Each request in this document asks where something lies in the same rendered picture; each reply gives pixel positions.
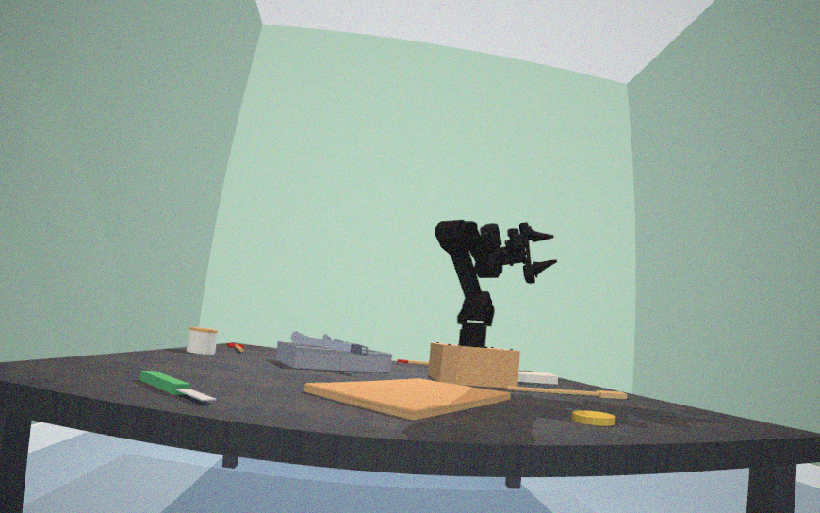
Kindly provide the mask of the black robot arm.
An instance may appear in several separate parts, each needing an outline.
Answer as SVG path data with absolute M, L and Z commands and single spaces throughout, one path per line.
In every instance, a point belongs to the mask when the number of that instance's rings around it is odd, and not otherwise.
M 483 225 L 479 233 L 474 221 L 440 221 L 435 228 L 435 236 L 441 248 L 451 255 L 466 298 L 457 316 L 458 323 L 462 324 L 457 346 L 487 348 L 486 329 L 492 326 L 495 308 L 488 291 L 481 291 L 478 277 L 498 278 L 502 274 L 502 265 L 506 265 L 499 226 L 496 223 Z M 519 234 L 517 228 L 508 228 L 508 236 L 510 239 L 505 241 L 505 245 L 509 250 L 505 254 L 520 257 L 524 249 L 524 235 Z M 475 267 L 470 254 L 475 260 Z

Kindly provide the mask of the white jar with wooden lid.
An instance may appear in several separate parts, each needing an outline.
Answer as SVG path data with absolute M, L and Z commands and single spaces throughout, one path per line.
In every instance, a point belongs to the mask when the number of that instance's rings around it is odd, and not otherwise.
M 215 355 L 218 330 L 190 327 L 187 352 Z

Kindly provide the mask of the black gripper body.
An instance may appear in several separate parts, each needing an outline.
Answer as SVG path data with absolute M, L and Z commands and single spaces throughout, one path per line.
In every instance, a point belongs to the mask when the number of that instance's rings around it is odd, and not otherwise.
M 528 226 L 527 222 L 522 223 L 519 226 L 519 233 L 524 235 L 524 238 L 523 238 L 524 249 L 520 252 L 521 256 L 520 257 L 507 256 L 507 254 L 505 254 L 505 251 L 508 251 L 509 247 L 508 247 L 508 245 L 506 245 L 506 246 L 503 246 L 504 261 L 505 261 L 506 265 L 510 265 L 510 266 L 513 266 L 513 264 L 516 264 L 516 263 L 526 264 L 526 265 L 523 266 L 525 281 L 528 282 L 528 283 L 535 283 L 535 278 L 534 278 L 535 275 L 534 275 L 534 272 L 533 272 L 533 264 L 531 264 L 531 258 L 530 258 L 529 240 L 531 240 L 531 236 L 530 236 L 529 226 Z M 525 249 L 526 249 L 526 251 L 525 251 Z M 526 258 L 526 255 L 527 255 L 527 258 Z

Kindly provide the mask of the yellow flat disc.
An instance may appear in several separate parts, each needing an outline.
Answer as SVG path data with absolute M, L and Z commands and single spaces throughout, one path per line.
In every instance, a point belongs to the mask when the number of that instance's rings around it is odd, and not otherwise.
M 595 411 L 573 411 L 572 421 L 591 425 L 615 425 L 615 415 Z

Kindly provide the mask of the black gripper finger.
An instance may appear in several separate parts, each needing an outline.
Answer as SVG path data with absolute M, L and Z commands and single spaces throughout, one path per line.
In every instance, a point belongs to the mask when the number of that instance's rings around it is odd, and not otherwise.
M 549 240 L 554 239 L 553 235 L 548 235 L 548 234 L 535 232 L 531 229 L 530 226 L 529 226 L 529 232 L 530 232 L 532 242 L 540 241 L 540 240 L 547 240 L 547 239 L 549 239 Z
M 537 277 L 539 274 L 541 274 L 548 267 L 554 265 L 556 262 L 557 262 L 556 259 L 555 260 L 543 261 L 543 262 L 534 262 L 533 261 L 533 272 L 534 272 L 535 277 Z

